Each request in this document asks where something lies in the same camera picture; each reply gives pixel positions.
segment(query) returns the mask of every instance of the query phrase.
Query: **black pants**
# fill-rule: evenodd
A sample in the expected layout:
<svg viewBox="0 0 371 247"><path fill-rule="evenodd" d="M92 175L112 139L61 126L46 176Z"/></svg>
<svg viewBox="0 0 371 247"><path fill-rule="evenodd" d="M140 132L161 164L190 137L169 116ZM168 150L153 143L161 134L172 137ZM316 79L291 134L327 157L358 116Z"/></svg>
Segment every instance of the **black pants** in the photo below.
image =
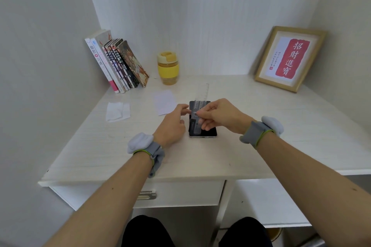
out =
<svg viewBox="0 0 371 247"><path fill-rule="evenodd" d="M158 219L144 215L137 216L126 226L122 247L148 247L148 245L175 247L170 235ZM265 227L256 219L246 217L235 222L220 240L219 247L226 246L272 247L272 243Z"/></svg>

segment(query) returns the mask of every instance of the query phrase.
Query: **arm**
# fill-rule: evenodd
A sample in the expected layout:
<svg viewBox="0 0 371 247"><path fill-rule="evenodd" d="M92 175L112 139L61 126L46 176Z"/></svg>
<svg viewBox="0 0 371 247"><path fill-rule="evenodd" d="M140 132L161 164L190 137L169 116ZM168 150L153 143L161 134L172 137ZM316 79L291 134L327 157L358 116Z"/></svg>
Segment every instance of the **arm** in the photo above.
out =
<svg viewBox="0 0 371 247"><path fill-rule="evenodd" d="M188 105L178 105L157 128L154 141L167 147L186 131L181 115ZM114 247L152 168L146 152L135 153L76 211L44 247Z"/></svg>
<svg viewBox="0 0 371 247"><path fill-rule="evenodd" d="M222 125L242 135L254 120L226 99L197 114L204 118L203 129ZM256 149L328 245L371 245L371 195L272 132Z"/></svg>

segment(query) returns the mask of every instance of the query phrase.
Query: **book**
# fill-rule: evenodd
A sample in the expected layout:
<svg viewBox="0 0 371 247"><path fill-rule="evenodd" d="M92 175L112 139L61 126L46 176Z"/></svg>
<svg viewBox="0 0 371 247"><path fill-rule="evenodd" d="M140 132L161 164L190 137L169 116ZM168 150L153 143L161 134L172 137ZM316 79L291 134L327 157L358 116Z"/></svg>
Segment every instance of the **book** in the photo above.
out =
<svg viewBox="0 0 371 247"><path fill-rule="evenodd" d="M113 41L114 41L114 39L112 39L112 40L110 40L109 42L107 42L107 43L104 45L104 48L106 49L106 51L107 51L107 53L108 53L108 56L109 56L109 58L111 59L111 60L110 60L110 63L111 63L111 65L113 66L113 68L114 68L114 70L115 70L115 72L116 72L118 78L120 79L120 81L121 81L123 87L125 88L126 91L128 91L129 88L128 88L127 84L126 84L126 81L125 81L125 79L124 79L124 76L123 76L123 74L122 74L120 68L118 67L118 64L116 63L116 61L115 61L115 59L114 59L114 57L113 57L113 55L112 55L111 50L109 49L109 48L110 48L109 44L111 44Z"/></svg>
<svg viewBox="0 0 371 247"><path fill-rule="evenodd" d="M146 73L142 65L134 56L132 50L128 45L128 42L126 40L121 42L116 47L116 49L121 54L124 61L127 63L128 67L133 72L138 81L142 84L143 87L145 87L147 85L149 75Z"/></svg>
<svg viewBox="0 0 371 247"><path fill-rule="evenodd" d="M109 49L112 53L112 56L114 57L118 67L120 68L121 70L121 73L122 75L124 76L124 79L125 79L125 82L128 86L129 89L131 88L134 88L130 85L130 81L129 81L129 78L128 78L128 75L127 75L127 72L125 71L125 68L122 66L121 62L120 62L120 59L118 59L118 57L116 56L116 53L115 53L115 45L116 43L120 43L120 39L115 39L114 41L112 41L110 44L109 44Z"/></svg>
<svg viewBox="0 0 371 247"><path fill-rule="evenodd" d="M102 59L98 55L98 52L94 48L94 45L90 40L90 37L85 38L85 42L88 45L88 47L90 48L90 51L93 53L93 56L95 57L96 61L98 62L101 70L103 71L104 75L106 76L106 78L107 78L109 84L111 85L112 89L114 90L114 92L115 93L120 93L120 91L117 88L116 83L113 81L113 79L112 79L111 75L109 74L107 68L105 67L104 63L102 62Z"/></svg>
<svg viewBox="0 0 371 247"><path fill-rule="evenodd" d="M113 67L109 64L108 58L106 57L102 47L105 43L112 39L111 31L107 29L101 29L96 33L90 36L90 40L93 43L94 48L98 52L99 57L101 58L104 66L106 67L108 73L111 75L112 79L114 80L118 90L120 93L125 93L125 88L120 81L120 78L115 73Z"/></svg>
<svg viewBox="0 0 371 247"><path fill-rule="evenodd" d="M125 78L127 79L127 83L132 87L132 88L136 88L139 84L139 82L136 80L135 76L133 75L132 71L128 68L127 64L124 62L123 58L121 57L121 55L118 53L117 49L116 49L116 46L119 45L121 42L123 41L123 39L119 39L116 43L112 43L111 44L111 48L113 50L113 53L114 55L116 56L120 66L122 67L123 71L124 71L124 75Z"/></svg>

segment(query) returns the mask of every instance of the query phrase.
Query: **ruler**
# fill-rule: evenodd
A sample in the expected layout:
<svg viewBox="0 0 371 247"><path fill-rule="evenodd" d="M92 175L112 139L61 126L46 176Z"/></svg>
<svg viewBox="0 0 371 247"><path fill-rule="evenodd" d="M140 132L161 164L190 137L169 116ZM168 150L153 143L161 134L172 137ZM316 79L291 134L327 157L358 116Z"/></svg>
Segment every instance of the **ruler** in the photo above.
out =
<svg viewBox="0 0 371 247"><path fill-rule="evenodd" d="M194 106L191 114L191 125L194 125L193 133L196 135L201 134L201 126L198 121L200 118L196 112L202 109L207 104L207 94L209 89L209 83L203 83L198 86L196 99L194 100Z"/></svg>

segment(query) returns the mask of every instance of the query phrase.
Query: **desk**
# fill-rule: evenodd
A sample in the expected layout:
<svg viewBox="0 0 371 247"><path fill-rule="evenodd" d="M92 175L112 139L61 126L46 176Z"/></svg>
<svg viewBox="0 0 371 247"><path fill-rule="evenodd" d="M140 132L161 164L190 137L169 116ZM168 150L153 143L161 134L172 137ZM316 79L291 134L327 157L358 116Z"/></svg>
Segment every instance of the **desk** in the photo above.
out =
<svg viewBox="0 0 371 247"><path fill-rule="evenodd" d="M282 138L286 142L339 173L371 174L369 136L306 86L294 94L255 82L247 75L183 76L173 86L150 78L146 88L125 94L109 89L39 184L78 209L130 158L128 141L139 132L153 133L162 121L163 116L154 109L152 93L170 89L177 103L188 103L194 100L200 82L210 83L210 101L225 97L256 119L263 115L277 118L285 127ZM131 118L106 123L109 102L129 102ZM188 129L188 117L184 120ZM238 137L222 127L215 139L184 135L166 149L161 168L143 188L157 193L157 198L138 200L135 207L219 205L217 227L228 227L236 218L250 216L248 213L266 227L309 225L263 159ZM237 205L244 197L248 203ZM228 206L229 200L236 208ZM281 213L272 215L267 212L271 210Z"/></svg>

